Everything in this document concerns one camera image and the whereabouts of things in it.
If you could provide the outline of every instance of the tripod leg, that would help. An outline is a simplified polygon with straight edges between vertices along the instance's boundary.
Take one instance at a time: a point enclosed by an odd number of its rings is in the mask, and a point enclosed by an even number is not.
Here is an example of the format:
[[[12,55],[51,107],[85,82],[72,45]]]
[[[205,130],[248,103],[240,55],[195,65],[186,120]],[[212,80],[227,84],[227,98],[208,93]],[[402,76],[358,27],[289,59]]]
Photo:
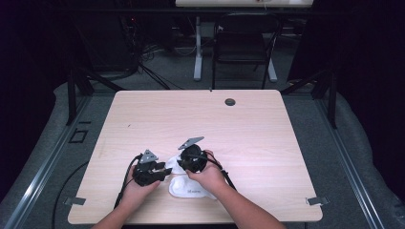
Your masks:
[[[81,71],[75,71],[74,81],[80,92],[86,96],[92,95],[95,91],[86,74]]]
[[[310,81],[315,80],[319,77],[321,77],[326,71],[323,70],[319,73],[316,73],[314,75],[312,75],[311,77],[305,78],[305,79],[301,79],[300,81],[298,81],[296,84],[284,89],[281,91],[281,94],[290,94],[292,92],[294,92],[295,90],[303,87],[304,85],[310,83]]]
[[[327,71],[323,77],[318,78],[315,87],[310,93],[313,99],[323,98],[328,88],[330,87],[331,71]]]
[[[98,82],[104,84],[105,86],[109,87],[110,89],[112,89],[116,92],[124,90],[119,85],[112,83],[110,80],[105,79],[104,77],[102,77],[101,75],[99,75],[97,73],[93,73],[84,68],[80,68],[80,70],[83,71],[84,73],[86,73],[87,75],[89,75],[91,78],[97,80]]]
[[[76,97],[75,97],[75,80],[74,73],[68,75],[68,97],[69,97],[69,118],[66,123],[67,126],[71,125],[76,116]]]

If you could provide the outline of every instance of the black cable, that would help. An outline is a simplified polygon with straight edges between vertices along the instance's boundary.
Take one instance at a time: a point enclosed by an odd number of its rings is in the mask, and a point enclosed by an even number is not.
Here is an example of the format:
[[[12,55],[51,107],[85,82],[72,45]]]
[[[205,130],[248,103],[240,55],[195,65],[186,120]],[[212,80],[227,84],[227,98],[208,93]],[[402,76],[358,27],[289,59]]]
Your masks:
[[[114,75],[114,76],[109,76],[109,77],[105,77],[110,81],[114,81],[114,80],[118,80],[118,79],[123,79],[123,78],[127,78],[129,76],[131,76],[132,74],[134,74],[137,69],[131,68],[129,70],[123,70],[123,69],[117,69],[112,67],[109,63],[107,63],[103,57],[100,56],[100,54],[96,51],[96,49],[93,47],[93,45],[90,43],[90,41],[87,39],[87,37],[83,34],[83,32],[81,31],[81,29],[74,23],[75,29],[77,30],[78,34],[80,35],[83,43],[87,46],[87,48],[93,53],[93,55],[108,69],[110,69],[111,71],[117,71],[117,72],[124,72],[123,74],[118,74],[118,75]]]
[[[60,195],[62,194],[63,189],[65,188],[66,184],[68,183],[68,181],[72,178],[72,176],[79,170],[81,169],[83,166],[87,165],[89,163],[89,161],[84,162],[83,164],[81,164],[79,167],[77,167],[70,175],[69,177],[65,180],[65,182],[62,185],[62,188],[59,190],[59,193],[57,194],[56,197],[56,201],[54,202],[53,205],[53,214],[52,214],[52,228],[54,229],[54,219],[55,219],[55,214],[56,214],[56,206],[57,206],[57,202],[59,201]]]
[[[149,68],[147,68],[146,66],[139,64],[139,66],[152,78],[154,79],[157,83],[159,83],[164,89],[166,90],[170,90],[170,87],[163,81],[165,80],[166,82],[170,83],[171,85],[175,86],[178,89],[184,90],[184,88],[176,85],[175,83],[171,82],[170,80],[164,78],[163,76],[153,72],[152,70],[150,70]]]
[[[229,177],[229,175],[228,175],[228,172],[223,168],[223,166],[218,162],[218,160],[217,160],[212,154],[208,153],[207,151],[205,151],[205,153],[211,155],[212,158],[214,158],[214,160],[212,160],[212,159],[210,159],[210,158],[207,158],[207,157],[205,157],[205,156],[194,156],[194,155],[189,155],[189,156],[190,156],[190,157],[194,157],[194,158],[205,159],[205,160],[207,160],[207,161],[209,161],[209,162],[215,164],[216,166],[218,166],[218,168],[221,170],[221,173],[223,174],[223,176],[224,176],[226,182],[229,184],[229,186],[230,186],[231,188],[233,188],[235,191],[238,191],[238,190],[236,190],[235,185],[233,184],[232,180],[230,179],[230,177]]]
[[[117,197],[117,200],[116,200],[116,204],[114,205],[114,208],[117,208],[117,206],[121,202],[122,195],[124,194],[124,190],[125,190],[126,186],[129,184],[129,182],[132,181],[132,179],[130,181],[128,181],[128,182],[126,181],[126,179],[128,177],[128,174],[129,174],[129,171],[131,170],[132,164],[134,164],[135,160],[139,160],[141,157],[142,157],[142,154],[140,154],[138,156],[135,156],[134,159],[131,160],[131,163],[129,163],[127,171],[125,173],[124,181],[122,182],[121,191],[119,191],[119,194],[118,194],[118,197]]]

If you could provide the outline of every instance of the metal stand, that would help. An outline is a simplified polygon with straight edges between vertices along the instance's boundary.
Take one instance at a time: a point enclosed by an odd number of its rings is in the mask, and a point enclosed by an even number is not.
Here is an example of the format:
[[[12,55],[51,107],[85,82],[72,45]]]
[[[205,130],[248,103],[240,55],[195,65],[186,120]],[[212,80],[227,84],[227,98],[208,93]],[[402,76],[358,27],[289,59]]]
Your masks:
[[[271,83],[277,83],[277,74],[274,69],[273,60],[270,58],[270,64],[268,65],[268,78]]]
[[[196,18],[196,64],[194,65],[194,80],[202,80],[202,67],[203,67],[203,56],[202,56],[202,33],[201,33],[201,23],[200,17]]]
[[[281,94],[290,94],[295,90],[303,87],[313,80],[317,80],[315,87],[312,89],[311,95],[314,99],[320,99],[325,95],[329,89],[329,102],[328,102],[328,121],[333,129],[336,129],[335,113],[336,113],[336,93],[337,93],[337,73],[332,70],[323,70],[308,78],[302,79],[294,85],[281,91]]]
[[[95,91],[87,76],[90,76],[92,79],[97,80],[115,92],[124,90],[117,84],[112,83],[97,73],[85,68],[73,68],[68,75],[69,118],[66,123],[67,126],[71,125],[77,115],[75,86],[77,86],[80,92],[85,96],[91,96]]]

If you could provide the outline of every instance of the floor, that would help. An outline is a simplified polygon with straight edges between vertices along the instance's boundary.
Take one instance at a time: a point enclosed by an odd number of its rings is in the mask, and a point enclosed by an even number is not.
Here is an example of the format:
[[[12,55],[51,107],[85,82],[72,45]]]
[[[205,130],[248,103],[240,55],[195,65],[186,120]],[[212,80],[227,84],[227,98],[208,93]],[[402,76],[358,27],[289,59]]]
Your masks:
[[[266,90],[281,91],[288,87],[288,70],[299,40],[280,37],[274,50],[276,83],[267,82]],[[194,81],[192,48],[178,47],[173,52],[155,51],[144,65],[161,76],[172,90],[209,90],[211,84],[210,47],[203,47],[202,80]],[[262,75],[250,68],[224,67],[221,74],[237,74],[241,81],[224,81],[218,89],[244,89],[245,77]],[[106,77],[115,73],[103,73]],[[146,72],[114,81],[127,90],[163,90]],[[108,113],[114,92],[99,82],[92,82],[93,96],[78,98],[78,116],[71,126],[68,119],[67,86],[55,90],[57,101],[53,114],[20,177],[0,205],[2,228],[90,228],[91,225],[71,225],[67,221],[70,206],[64,200],[74,197],[83,177],[84,162],[89,160],[98,134]],[[260,88],[261,82],[248,82],[248,87]],[[295,94],[284,95],[294,132],[307,164],[315,192],[326,197],[322,206],[324,217],[317,222],[286,222],[287,228],[405,228],[400,202],[385,186],[372,163],[372,151],[367,136],[352,113],[350,105],[338,95],[337,129],[325,119],[325,100],[311,99],[307,85]],[[71,143],[75,130],[85,130],[82,143]],[[232,225],[193,225],[192,228],[224,228]],[[156,228],[136,226],[134,228]]]

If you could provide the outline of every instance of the chair leg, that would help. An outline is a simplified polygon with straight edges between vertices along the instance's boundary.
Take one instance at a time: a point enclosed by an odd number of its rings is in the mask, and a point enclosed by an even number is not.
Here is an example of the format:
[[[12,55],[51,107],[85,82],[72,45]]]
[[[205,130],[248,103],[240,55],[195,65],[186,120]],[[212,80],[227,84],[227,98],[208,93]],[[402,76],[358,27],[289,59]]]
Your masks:
[[[263,82],[262,82],[262,89],[265,88],[266,81],[268,79],[268,75],[269,75],[269,73],[268,73],[268,64],[266,64],[265,76],[263,77]]]

